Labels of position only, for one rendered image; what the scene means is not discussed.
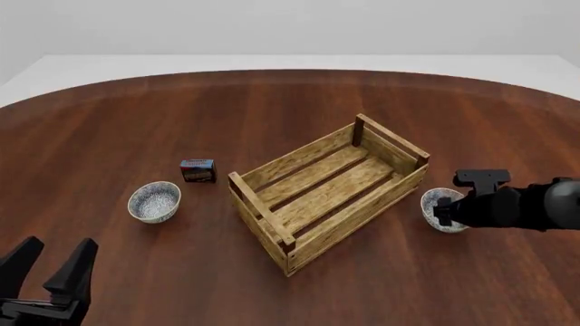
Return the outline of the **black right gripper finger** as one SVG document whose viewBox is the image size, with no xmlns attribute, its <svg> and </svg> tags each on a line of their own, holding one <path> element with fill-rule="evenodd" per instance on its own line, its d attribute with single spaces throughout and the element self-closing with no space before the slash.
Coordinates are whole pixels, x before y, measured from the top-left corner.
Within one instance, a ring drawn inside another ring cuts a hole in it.
<svg viewBox="0 0 580 326">
<path fill-rule="evenodd" d="M 453 220 L 451 218 L 456 211 L 457 206 L 451 197 L 440 197 L 437 200 L 437 205 L 433 207 L 433 215 L 439 219 L 439 225 L 444 227 L 452 227 Z"/>
</svg>

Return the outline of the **blue patterned white bowl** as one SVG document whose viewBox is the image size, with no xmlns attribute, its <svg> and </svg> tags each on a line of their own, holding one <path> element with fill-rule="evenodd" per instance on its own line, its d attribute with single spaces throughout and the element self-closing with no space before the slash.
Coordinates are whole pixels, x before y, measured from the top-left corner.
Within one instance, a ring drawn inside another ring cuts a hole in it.
<svg viewBox="0 0 580 326">
<path fill-rule="evenodd" d="M 420 208 L 424 219 L 428 224 L 442 233 L 455 234 L 467 230 L 466 225 L 458 222 L 451 222 L 451 226 L 441 225 L 439 219 L 433 214 L 433 208 L 438 205 L 438 200 L 449 197 L 452 201 L 461 200 L 464 195 L 453 189 L 437 187 L 425 192 L 420 199 Z"/>
<path fill-rule="evenodd" d="M 137 189 L 128 200 L 127 210 L 142 223 L 157 225 L 177 213 L 180 199 L 179 187 L 169 181 L 156 181 Z"/>
</svg>

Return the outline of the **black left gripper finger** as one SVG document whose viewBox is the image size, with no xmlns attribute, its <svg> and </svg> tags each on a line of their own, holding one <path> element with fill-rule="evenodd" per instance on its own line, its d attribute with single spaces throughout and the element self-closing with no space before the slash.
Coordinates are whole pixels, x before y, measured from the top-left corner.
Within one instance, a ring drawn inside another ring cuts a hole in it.
<svg viewBox="0 0 580 326">
<path fill-rule="evenodd" d="M 44 249 L 35 236 L 25 238 L 4 257 L 0 257 L 0 299 L 18 298 L 26 276 Z"/>
<path fill-rule="evenodd" d="M 98 249 L 95 241 L 84 238 L 64 265 L 44 283 L 52 304 L 78 302 L 85 308 L 90 306 L 92 271 Z"/>
</svg>

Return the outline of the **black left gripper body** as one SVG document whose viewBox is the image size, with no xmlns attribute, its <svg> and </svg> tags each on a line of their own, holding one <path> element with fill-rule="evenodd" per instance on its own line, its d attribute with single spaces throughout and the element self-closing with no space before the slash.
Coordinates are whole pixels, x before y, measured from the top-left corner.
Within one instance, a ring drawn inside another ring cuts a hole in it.
<svg viewBox="0 0 580 326">
<path fill-rule="evenodd" d="M 0 299 L 0 326 L 81 326 L 87 305 Z"/>
</svg>

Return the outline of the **wooden slat tray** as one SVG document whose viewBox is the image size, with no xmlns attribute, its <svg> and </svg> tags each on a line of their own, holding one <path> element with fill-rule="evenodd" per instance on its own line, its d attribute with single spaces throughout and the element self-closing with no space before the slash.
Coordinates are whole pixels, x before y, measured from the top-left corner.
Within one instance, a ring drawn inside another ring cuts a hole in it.
<svg viewBox="0 0 580 326">
<path fill-rule="evenodd" d="M 413 192 L 430 155 L 369 117 L 240 175 L 233 203 L 291 276 Z"/>
</svg>

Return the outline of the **small printed food box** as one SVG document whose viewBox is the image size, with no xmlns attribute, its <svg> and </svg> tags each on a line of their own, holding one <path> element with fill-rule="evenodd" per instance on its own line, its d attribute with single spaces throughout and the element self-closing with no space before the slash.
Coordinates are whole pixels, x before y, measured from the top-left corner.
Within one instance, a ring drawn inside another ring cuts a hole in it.
<svg viewBox="0 0 580 326">
<path fill-rule="evenodd" d="M 186 182 L 214 184 L 217 181 L 217 169 L 213 159 L 184 159 L 179 168 Z"/>
</svg>

